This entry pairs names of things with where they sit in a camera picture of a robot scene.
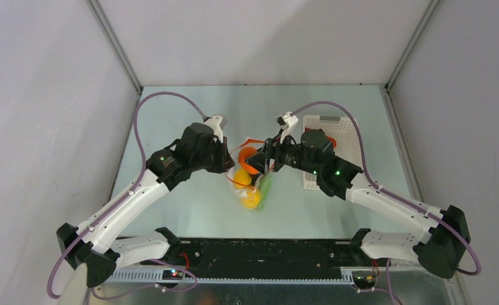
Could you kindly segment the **clear zip top bag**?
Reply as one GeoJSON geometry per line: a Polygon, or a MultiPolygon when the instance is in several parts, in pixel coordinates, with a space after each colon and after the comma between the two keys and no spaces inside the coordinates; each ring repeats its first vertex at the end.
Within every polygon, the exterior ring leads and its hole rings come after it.
{"type": "Polygon", "coordinates": [[[257,153],[257,145],[263,145],[263,140],[246,138],[239,146],[235,147],[230,156],[235,161],[233,168],[225,173],[228,184],[233,194],[247,210],[262,210],[271,189],[272,164],[266,174],[258,172],[246,163],[246,159],[257,153]]]}

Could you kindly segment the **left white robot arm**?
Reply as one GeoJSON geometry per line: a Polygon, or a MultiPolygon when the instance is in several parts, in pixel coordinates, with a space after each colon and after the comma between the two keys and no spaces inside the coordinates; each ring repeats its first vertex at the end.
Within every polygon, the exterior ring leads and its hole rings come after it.
{"type": "Polygon", "coordinates": [[[97,287],[117,269],[159,259],[174,264],[181,256],[179,239],[167,228],[146,236],[120,239],[120,233],[148,206],[199,170],[226,173],[234,161],[228,153],[220,116],[192,123],[180,139],[152,153],[140,174],[122,193],[78,226],[57,230],[60,247],[73,269],[85,265],[86,286],[97,287]]]}

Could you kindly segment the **light green pepper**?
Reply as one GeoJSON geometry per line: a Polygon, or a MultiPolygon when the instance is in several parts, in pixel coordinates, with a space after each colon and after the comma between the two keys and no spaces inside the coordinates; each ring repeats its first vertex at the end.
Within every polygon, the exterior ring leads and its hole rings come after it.
{"type": "Polygon", "coordinates": [[[263,175],[262,179],[259,181],[258,190],[260,191],[261,199],[257,206],[258,210],[263,209],[266,199],[268,197],[268,193],[271,188],[271,184],[272,184],[272,176],[270,173],[267,175],[263,175]]]}

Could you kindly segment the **yellow lemon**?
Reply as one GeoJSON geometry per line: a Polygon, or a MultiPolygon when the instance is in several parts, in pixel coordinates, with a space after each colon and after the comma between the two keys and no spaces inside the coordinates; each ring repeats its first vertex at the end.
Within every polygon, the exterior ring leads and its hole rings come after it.
{"type": "Polygon", "coordinates": [[[244,196],[240,198],[242,205],[248,209],[253,210],[257,208],[261,201],[261,192],[256,189],[253,191],[247,191],[244,196]]]}
{"type": "Polygon", "coordinates": [[[239,168],[235,172],[233,176],[233,181],[234,181],[234,187],[237,189],[250,187],[252,185],[252,177],[243,168],[239,168]]]}

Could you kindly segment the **orange fruit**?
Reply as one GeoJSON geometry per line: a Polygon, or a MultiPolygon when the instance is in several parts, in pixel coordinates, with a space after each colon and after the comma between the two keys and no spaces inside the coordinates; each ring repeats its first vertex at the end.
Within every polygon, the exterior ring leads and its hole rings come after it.
{"type": "Polygon", "coordinates": [[[238,154],[239,165],[250,175],[260,174],[257,169],[247,163],[247,160],[255,154],[257,154],[255,147],[244,147],[238,154]]]}

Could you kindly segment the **red chili pepper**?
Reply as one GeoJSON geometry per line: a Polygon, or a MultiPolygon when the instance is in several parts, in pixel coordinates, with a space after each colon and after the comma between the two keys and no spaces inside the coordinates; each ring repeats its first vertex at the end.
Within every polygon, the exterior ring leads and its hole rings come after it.
{"type": "Polygon", "coordinates": [[[335,149],[337,147],[337,142],[334,138],[327,136],[327,138],[331,141],[333,148],[335,149]]]}

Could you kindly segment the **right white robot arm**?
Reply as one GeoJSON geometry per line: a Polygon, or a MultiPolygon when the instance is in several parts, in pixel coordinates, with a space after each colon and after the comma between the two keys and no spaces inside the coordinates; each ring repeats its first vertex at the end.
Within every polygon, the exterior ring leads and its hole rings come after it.
{"type": "Polygon", "coordinates": [[[351,240],[349,256],[365,266],[373,259],[418,262],[439,278],[450,279],[459,270],[470,234],[464,212],[451,205],[442,210],[422,202],[407,205],[402,198],[374,187],[363,169],[340,158],[322,130],[307,130],[300,143],[287,136],[267,139],[244,162],[264,173],[271,160],[273,171],[284,165],[312,174],[317,186],[330,197],[338,197],[369,208],[407,229],[406,233],[382,233],[359,229],[351,240]]]}

